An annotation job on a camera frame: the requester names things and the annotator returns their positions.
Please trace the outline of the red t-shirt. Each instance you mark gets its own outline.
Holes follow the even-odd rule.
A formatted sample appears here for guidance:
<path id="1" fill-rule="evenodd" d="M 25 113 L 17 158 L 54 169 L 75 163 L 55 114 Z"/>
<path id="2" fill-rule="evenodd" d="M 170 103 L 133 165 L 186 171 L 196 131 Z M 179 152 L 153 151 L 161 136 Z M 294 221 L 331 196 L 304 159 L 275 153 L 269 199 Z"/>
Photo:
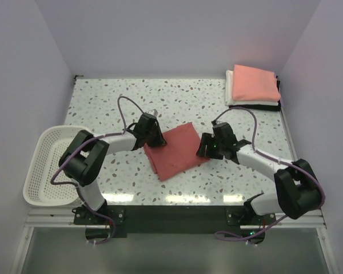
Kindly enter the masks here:
<path id="1" fill-rule="evenodd" d="M 146 144 L 143 147 L 160 181 L 209 161 L 209 158 L 196 155 L 201 139 L 191 122 L 164 132 L 163 137 L 165 146 L 150 147 Z"/>

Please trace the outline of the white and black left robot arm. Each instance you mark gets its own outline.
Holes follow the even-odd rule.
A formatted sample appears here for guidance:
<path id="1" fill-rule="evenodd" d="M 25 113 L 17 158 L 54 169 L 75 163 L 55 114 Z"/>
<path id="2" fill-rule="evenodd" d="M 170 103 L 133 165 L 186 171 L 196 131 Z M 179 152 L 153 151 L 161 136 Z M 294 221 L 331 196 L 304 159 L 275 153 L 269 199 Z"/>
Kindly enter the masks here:
<path id="1" fill-rule="evenodd" d="M 102 196 L 97 177 L 106 156 L 122 151 L 135 151 L 144 145 L 162 147 L 167 144 L 162 136 L 157 118 L 143 113 L 138 122 L 123 133 L 94 136 L 86 130 L 76 134 L 59 160 L 59 170 L 51 178 L 52 185 L 60 185 L 55 179 L 64 172 L 78 192 L 84 206 L 90 211 L 105 214 L 107 202 Z"/>

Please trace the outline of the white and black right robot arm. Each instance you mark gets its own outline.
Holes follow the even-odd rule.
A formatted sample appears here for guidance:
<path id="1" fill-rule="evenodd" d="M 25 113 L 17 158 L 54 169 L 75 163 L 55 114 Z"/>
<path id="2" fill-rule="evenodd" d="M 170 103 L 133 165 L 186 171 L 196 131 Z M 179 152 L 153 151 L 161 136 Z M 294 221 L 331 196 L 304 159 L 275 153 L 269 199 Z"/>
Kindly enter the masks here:
<path id="1" fill-rule="evenodd" d="M 306 160 L 286 162 L 265 154 L 254 148 L 252 142 L 238 140 L 228 123 L 214 125 L 212 134 L 204 132 L 196 155 L 230 160 L 259 172 L 274 183 L 276 193 L 258 194 L 244 202 L 248 216 L 283 213 L 296 220 L 320 208 L 324 201 L 323 191 Z"/>

